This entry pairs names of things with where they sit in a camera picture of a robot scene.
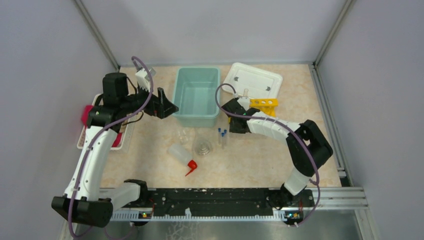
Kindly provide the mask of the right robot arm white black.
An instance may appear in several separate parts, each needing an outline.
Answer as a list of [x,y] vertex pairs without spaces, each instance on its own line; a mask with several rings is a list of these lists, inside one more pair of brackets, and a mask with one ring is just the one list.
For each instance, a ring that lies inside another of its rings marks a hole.
[[333,155],[333,149],[314,121],[308,119],[302,123],[288,122],[267,115],[257,108],[245,110],[238,98],[218,107],[231,120],[241,120],[245,132],[286,143],[293,169],[281,186],[284,204],[295,206],[309,183],[319,185],[319,168]]

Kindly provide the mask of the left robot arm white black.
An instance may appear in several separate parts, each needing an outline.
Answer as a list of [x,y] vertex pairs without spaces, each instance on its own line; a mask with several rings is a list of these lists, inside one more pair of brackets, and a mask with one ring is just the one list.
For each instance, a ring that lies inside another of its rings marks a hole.
[[103,228],[114,211],[130,203],[144,207],[150,202],[147,183],[137,179],[128,179],[104,195],[100,193],[104,168],[123,122],[129,123],[139,112],[164,119],[179,110],[166,98],[163,88],[159,87],[154,95],[150,72],[138,71],[135,76],[134,94],[129,94],[130,81],[125,73],[108,73],[102,80],[102,102],[96,102],[88,112],[84,144],[75,172],[64,194],[55,196],[51,202],[51,207],[69,225]]

